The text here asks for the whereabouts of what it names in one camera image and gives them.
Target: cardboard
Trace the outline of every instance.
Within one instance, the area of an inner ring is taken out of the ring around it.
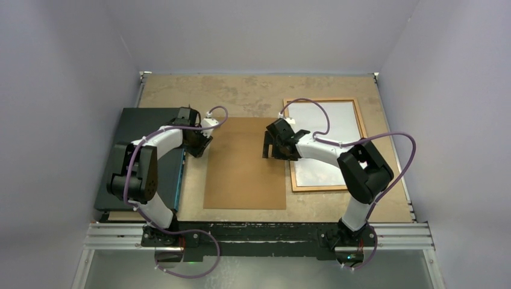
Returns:
[[[262,158],[266,127],[274,120],[229,117],[213,131],[205,209],[286,209],[286,162]]]

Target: wooden tabletop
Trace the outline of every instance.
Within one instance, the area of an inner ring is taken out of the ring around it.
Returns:
[[[190,105],[203,112],[215,105],[224,105],[230,116],[276,117],[283,107],[283,99],[298,97],[356,98],[368,135],[387,132],[380,95],[371,76],[153,74],[146,82],[140,107]],[[222,116],[221,110],[215,111],[215,116]],[[390,139],[381,138],[374,143],[397,175]],[[286,166],[286,210],[205,210],[202,205],[207,157],[206,151],[202,158],[187,158],[178,213],[180,220],[336,222],[350,199],[349,193],[342,191],[291,192],[290,171]],[[412,221],[402,182],[380,201],[370,221]]]

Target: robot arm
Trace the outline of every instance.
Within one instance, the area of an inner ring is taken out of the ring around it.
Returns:
[[[171,120],[169,125],[160,127],[162,133],[143,143],[136,157],[131,173],[128,202],[140,208],[152,220],[150,226],[159,226],[168,229],[174,218],[170,210],[158,195],[158,160],[170,150],[181,145],[186,146],[187,152],[194,157],[201,157],[202,153],[213,140],[213,129],[192,130],[185,127],[195,127],[198,112],[191,108],[180,108],[178,117]],[[201,127],[216,126],[218,121],[209,117],[202,119]],[[134,148],[143,140],[131,143],[117,143],[110,156],[107,191],[120,200],[124,199],[123,192],[127,176],[127,167]]]
[[[351,149],[316,141],[309,131],[294,132],[290,119],[277,119],[266,127],[263,158],[297,161],[311,158],[340,169],[351,195],[348,208],[339,220],[344,236],[355,237],[366,225],[366,218],[377,195],[393,179],[393,172],[372,142]]]

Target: purple cable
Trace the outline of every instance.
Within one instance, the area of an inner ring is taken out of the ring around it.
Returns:
[[[155,137],[155,136],[157,136],[157,135],[159,135],[159,134],[161,134],[161,133],[163,133],[165,131],[169,131],[169,130],[172,130],[172,129],[189,129],[189,130],[192,130],[192,131],[203,131],[203,130],[206,130],[206,129],[218,128],[221,125],[223,125],[225,123],[225,121],[227,120],[227,118],[229,117],[229,113],[228,113],[228,111],[227,111],[227,109],[225,107],[223,107],[221,105],[217,105],[217,106],[213,107],[210,111],[208,111],[208,113],[211,113],[213,110],[215,110],[217,108],[221,108],[225,112],[225,118],[220,123],[218,123],[217,125],[213,125],[213,126],[210,126],[208,128],[197,128],[197,127],[194,127],[194,126],[169,126],[169,127],[165,128],[165,129],[159,129],[159,130],[151,133],[150,135],[146,136],[145,138],[143,138],[139,142],[139,144],[137,144],[137,146],[135,147],[135,150],[133,150],[133,153],[131,154],[130,164],[128,165],[128,170],[126,172],[126,175],[127,176],[131,176],[131,172],[133,171],[133,165],[135,163],[136,155],[138,154],[138,152],[139,152],[140,148],[143,146],[143,144],[145,144],[151,138],[153,138],[153,137]],[[215,263],[213,264],[213,266],[211,268],[209,268],[209,270],[207,270],[204,273],[201,273],[201,274],[198,274],[198,275],[182,275],[182,274],[179,274],[179,273],[168,271],[168,270],[166,270],[165,268],[163,268],[160,265],[157,265],[158,269],[160,269],[160,270],[162,270],[165,273],[168,273],[170,275],[174,275],[174,276],[177,276],[177,277],[180,277],[180,278],[185,278],[185,279],[201,278],[201,277],[204,277],[205,275],[211,273],[216,268],[216,266],[218,265],[218,262],[220,261],[220,245],[218,245],[218,241],[216,241],[216,239],[211,234],[209,234],[208,232],[203,231],[203,230],[191,229],[191,230],[185,230],[185,231],[171,232],[171,231],[167,231],[167,230],[163,229],[162,227],[156,225],[151,219],[149,219],[149,217],[146,214],[144,214],[144,212],[138,207],[138,205],[135,205],[135,204],[132,204],[132,203],[128,202],[128,187],[129,187],[129,183],[130,183],[130,179],[126,178],[126,182],[124,183],[124,191],[123,191],[123,194],[122,194],[124,203],[127,204],[128,206],[134,207],[136,209],[136,211],[138,211],[139,214],[150,225],[154,226],[159,231],[161,231],[161,232],[163,232],[165,234],[169,234],[169,235],[181,235],[181,234],[193,233],[193,232],[195,232],[195,233],[202,233],[202,234],[205,234],[208,237],[210,237],[213,240],[213,242],[215,243],[215,246],[216,246],[216,260],[215,260]]]
[[[294,99],[290,102],[288,102],[284,108],[280,111],[280,114],[284,114],[284,111],[286,110],[286,108],[292,104],[292,103],[295,103],[297,101],[308,101],[308,102],[311,102],[313,104],[315,104],[317,107],[319,107],[319,109],[321,111],[323,111],[323,114],[325,115],[325,118],[327,119],[327,131],[325,132],[320,132],[320,131],[315,131],[313,134],[312,134],[312,137],[316,137],[316,134],[320,134],[320,135],[327,135],[329,132],[330,132],[330,118],[328,118],[328,114],[327,112],[325,111],[325,109],[317,102],[317,101],[313,101],[312,99],[309,99],[309,98],[297,98],[297,99]]]

